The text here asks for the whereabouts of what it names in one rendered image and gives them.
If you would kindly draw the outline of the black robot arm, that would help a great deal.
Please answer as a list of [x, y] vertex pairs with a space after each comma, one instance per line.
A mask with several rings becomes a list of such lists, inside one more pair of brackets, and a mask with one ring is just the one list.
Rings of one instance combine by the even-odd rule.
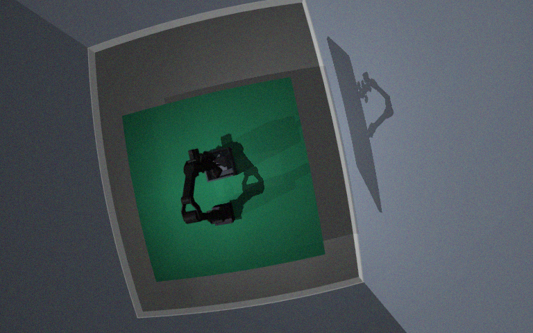
[[[201, 211], [200, 205], [194, 200], [194, 185], [198, 173], [205, 169], [204, 163], [200, 162], [200, 155], [198, 149], [189, 150], [189, 159], [184, 165], [185, 184], [183, 188], [183, 197], [181, 198], [182, 208], [181, 213], [185, 223], [196, 223], [202, 220], [208, 221], [211, 224], [222, 223], [226, 219], [224, 210], [209, 210]], [[207, 165], [216, 159], [216, 157], [209, 151], [204, 151], [203, 160]], [[186, 204], [192, 204], [196, 210], [186, 212]]]

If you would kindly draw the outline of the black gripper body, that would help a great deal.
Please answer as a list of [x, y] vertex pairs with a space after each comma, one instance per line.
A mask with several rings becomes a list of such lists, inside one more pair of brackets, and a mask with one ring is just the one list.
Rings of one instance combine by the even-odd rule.
[[205, 169], [202, 173], [205, 173], [205, 171], [208, 172], [210, 170], [212, 172], [212, 175], [215, 178], [219, 178], [223, 169], [221, 169], [219, 166], [215, 166], [214, 164], [210, 164], [210, 166], [207, 165], [203, 160], [201, 160], [203, 159], [204, 154], [199, 153], [199, 155], [200, 155], [200, 162], [204, 163], [204, 166], [205, 166]]

